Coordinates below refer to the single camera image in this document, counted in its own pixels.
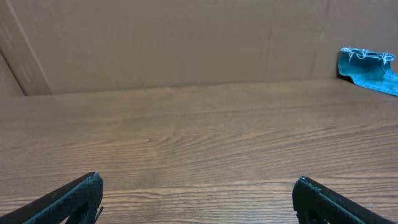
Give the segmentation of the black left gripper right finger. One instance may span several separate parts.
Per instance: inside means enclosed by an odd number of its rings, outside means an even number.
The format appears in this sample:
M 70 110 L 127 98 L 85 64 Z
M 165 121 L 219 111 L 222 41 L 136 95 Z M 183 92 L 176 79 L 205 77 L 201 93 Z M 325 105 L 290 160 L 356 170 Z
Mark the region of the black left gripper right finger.
M 394 224 L 309 177 L 300 177 L 292 191 L 300 224 Z

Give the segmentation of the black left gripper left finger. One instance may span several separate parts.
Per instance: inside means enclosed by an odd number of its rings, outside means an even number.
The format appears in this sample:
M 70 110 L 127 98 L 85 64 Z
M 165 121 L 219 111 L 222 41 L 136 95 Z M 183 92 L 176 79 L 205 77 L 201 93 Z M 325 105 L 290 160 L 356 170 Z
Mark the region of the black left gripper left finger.
M 103 180 L 89 172 L 1 217 L 1 223 L 94 224 L 103 211 Z

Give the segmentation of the light blue denim jeans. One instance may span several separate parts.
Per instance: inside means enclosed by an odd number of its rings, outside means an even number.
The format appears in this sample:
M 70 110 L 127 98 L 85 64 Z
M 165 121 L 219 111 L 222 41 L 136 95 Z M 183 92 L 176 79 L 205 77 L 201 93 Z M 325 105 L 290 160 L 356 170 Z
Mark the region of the light blue denim jeans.
M 357 86 L 397 96 L 397 74 L 391 68 L 394 54 L 345 47 L 340 50 L 337 67 L 342 77 Z

